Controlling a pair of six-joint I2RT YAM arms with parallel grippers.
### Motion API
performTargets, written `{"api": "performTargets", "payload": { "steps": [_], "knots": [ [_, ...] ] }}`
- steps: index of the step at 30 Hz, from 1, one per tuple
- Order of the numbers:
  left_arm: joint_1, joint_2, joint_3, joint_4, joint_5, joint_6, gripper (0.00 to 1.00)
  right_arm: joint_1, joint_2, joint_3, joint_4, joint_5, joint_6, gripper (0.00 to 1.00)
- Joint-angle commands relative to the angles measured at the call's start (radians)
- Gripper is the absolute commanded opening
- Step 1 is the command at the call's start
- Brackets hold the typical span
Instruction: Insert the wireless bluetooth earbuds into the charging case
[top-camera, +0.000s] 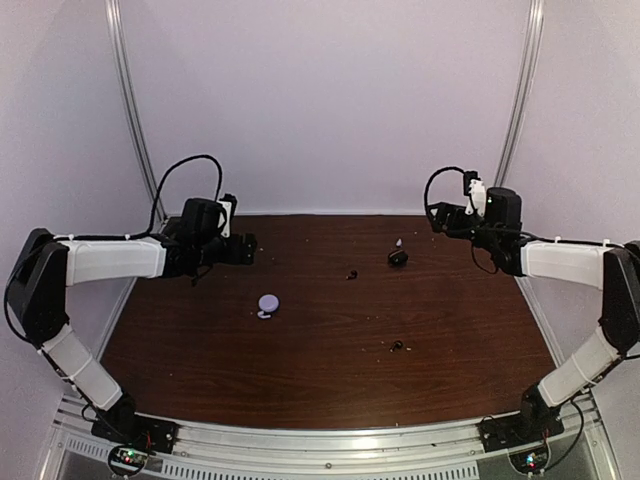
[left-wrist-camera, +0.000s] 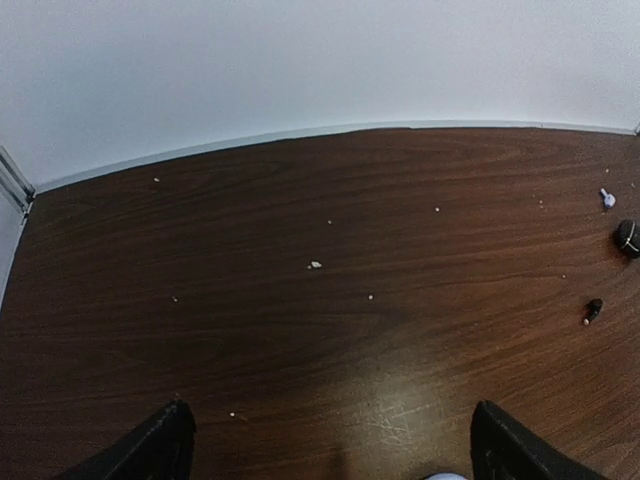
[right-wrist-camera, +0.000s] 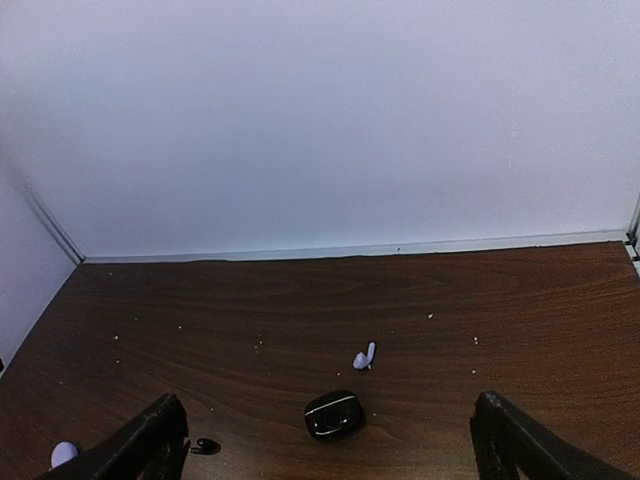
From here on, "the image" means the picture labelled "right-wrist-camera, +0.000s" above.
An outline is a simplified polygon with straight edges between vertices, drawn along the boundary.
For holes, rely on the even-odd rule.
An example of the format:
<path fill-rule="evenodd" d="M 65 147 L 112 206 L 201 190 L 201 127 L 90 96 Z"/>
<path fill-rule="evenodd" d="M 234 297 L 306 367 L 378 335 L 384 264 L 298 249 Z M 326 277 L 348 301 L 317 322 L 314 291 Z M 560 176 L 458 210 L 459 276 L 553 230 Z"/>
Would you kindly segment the lilac earbud charging case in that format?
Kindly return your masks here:
<path fill-rule="evenodd" d="M 59 442 L 51 452 L 50 468 L 55 469 L 79 455 L 78 448 L 71 442 Z"/>

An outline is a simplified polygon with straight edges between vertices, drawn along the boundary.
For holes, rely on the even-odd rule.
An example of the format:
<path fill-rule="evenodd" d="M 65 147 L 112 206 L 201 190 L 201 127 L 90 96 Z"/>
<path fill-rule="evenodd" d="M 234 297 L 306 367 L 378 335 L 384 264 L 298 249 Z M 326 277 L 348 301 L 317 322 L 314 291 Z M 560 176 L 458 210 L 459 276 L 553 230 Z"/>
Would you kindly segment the lilac wireless earbud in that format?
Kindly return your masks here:
<path fill-rule="evenodd" d="M 357 371 L 370 370 L 376 354 L 376 343 L 371 341 L 365 352 L 358 352 L 352 362 L 352 367 Z"/>

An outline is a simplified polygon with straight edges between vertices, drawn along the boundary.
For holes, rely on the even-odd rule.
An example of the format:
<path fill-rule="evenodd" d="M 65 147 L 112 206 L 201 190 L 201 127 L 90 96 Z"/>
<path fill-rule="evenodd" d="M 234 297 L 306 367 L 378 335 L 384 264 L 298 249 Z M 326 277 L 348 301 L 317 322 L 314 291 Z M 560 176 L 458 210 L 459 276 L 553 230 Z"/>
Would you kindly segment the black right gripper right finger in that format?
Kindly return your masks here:
<path fill-rule="evenodd" d="M 566 442 L 495 391 L 479 395 L 470 432 L 481 479 L 630 479 Z"/>

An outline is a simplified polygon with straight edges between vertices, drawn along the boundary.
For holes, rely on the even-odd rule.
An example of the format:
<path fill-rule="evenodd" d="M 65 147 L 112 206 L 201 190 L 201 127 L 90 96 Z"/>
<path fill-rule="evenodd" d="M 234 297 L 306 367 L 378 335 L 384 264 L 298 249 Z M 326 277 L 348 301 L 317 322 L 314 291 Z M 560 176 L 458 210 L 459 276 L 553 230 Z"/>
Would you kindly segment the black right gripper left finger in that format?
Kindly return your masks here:
<path fill-rule="evenodd" d="M 165 394 L 113 435 L 47 472 L 49 479 L 179 479 L 189 452 L 186 411 Z"/>

